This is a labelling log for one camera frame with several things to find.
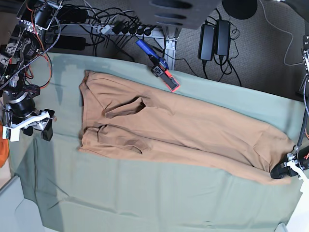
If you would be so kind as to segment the black power adapter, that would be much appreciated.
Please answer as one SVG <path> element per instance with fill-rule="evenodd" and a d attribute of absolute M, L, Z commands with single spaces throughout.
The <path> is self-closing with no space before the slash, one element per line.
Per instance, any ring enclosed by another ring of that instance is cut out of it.
<path fill-rule="evenodd" d="M 217 55 L 228 56 L 230 49 L 230 22 L 218 20 L 217 22 Z"/>
<path fill-rule="evenodd" d="M 214 54 L 215 27 L 207 24 L 201 26 L 198 58 L 211 61 Z"/>

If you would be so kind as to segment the black power adapter right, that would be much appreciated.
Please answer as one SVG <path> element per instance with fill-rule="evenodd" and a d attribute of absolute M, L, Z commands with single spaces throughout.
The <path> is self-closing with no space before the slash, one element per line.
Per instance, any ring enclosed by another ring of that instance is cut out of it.
<path fill-rule="evenodd" d="M 230 22 L 218 20 L 217 22 L 217 55 L 228 56 L 230 49 Z"/>

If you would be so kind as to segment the white plastic bin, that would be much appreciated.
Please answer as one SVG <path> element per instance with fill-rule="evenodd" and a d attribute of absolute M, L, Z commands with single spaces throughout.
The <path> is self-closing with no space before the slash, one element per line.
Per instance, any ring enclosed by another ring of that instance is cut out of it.
<path fill-rule="evenodd" d="M 0 230 L 2 232 L 45 231 L 38 206 L 24 197 L 18 176 L 14 176 L 0 189 Z"/>

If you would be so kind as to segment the black power adapter left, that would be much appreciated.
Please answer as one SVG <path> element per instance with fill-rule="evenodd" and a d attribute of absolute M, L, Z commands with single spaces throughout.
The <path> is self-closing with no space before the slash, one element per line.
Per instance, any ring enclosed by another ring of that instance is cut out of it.
<path fill-rule="evenodd" d="M 207 24 L 201 26 L 198 58 L 211 61 L 214 54 L 215 27 Z"/>

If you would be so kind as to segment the black power brick left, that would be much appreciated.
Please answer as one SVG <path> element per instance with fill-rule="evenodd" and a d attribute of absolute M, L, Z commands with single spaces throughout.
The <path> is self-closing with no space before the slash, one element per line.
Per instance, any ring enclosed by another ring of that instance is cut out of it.
<path fill-rule="evenodd" d="M 86 38 L 74 36 L 60 36 L 54 48 L 82 51 L 86 47 Z"/>

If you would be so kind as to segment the aluminium frame post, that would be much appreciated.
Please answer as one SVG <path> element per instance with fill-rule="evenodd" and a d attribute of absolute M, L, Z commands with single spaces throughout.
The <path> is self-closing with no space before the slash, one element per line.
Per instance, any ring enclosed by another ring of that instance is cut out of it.
<path fill-rule="evenodd" d="M 181 32 L 180 27 L 162 26 L 164 34 L 164 59 L 166 60 L 169 69 L 174 70 L 176 44 Z"/>

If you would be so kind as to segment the sage green table cloth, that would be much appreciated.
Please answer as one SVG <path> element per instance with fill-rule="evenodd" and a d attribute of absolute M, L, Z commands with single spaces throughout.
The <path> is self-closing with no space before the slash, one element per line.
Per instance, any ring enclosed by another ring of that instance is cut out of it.
<path fill-rule="evenodd" d="M 302 181 L 262 185 L 213 168 L 109 159 L 79 151 L 86 70 L 166 89 L 145 65 L 50 53 L 53 78 L 36 98 L 56 113 L 53 138 L 35 132 L 10 144 L 10 168 L 21 178 L 43 225 L 63 232 L 272 232 L 286 223 Z"/>

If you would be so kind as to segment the black round base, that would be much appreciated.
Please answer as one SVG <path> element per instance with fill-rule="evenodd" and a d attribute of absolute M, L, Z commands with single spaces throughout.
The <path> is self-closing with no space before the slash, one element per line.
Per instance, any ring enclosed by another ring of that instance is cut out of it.
<path fill-rule="evenodd" d="M 257 0 L 222 0 L 222 6 L 227 14 L 238 20 L 249 19 L 257 11 Z"/>

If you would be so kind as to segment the tan brown T-shirt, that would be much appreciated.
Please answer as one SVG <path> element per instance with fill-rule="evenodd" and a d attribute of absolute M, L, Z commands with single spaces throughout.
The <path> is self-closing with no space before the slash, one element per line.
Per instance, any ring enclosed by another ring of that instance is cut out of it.
<path fill-rule="evenodd" d="M 81 150 L 113 159 L 222 169 L 264 185 L 294 147 L 274 126 L 233 110 L 106 73 L 86 71 Z"/>

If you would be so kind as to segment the white power strip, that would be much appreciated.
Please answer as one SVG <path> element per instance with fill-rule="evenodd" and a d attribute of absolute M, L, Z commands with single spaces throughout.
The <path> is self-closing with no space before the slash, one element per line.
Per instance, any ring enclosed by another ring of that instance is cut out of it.
<path fill-rule="evenodd" d="M 95 26 L 95 25 L 84 24 L 83 26 L 92 29 L 92 31 L 96 34 L 114 35 L 114 32 L 112 30 L 114 26 L 110 24 L 107 24 L 105 26 Z"/>

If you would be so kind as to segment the orange cloth at edge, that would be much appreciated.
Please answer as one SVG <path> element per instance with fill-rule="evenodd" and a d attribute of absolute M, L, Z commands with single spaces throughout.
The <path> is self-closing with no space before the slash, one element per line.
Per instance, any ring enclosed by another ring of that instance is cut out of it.
<path fill-rule="evenodd" d="M 0 168 L 2 168 L 9 156 L 9 144 L 7 139 L 0 139 Z"/>

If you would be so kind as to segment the blue bar clamp centre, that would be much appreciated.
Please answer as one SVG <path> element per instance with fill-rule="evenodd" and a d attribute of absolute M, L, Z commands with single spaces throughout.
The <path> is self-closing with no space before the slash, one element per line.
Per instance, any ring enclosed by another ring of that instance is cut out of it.
<path fill-rule="evenodd" d="M 160 57 L 144 40 L 138 39 L 136 45 L 149 57 L 153 63 L 151 72 L 154 76 L 159 77 L 171 92 L 176 91 L 180 84 L 174 79 L 169 72 L 169 67 L 164 58 Z"/>

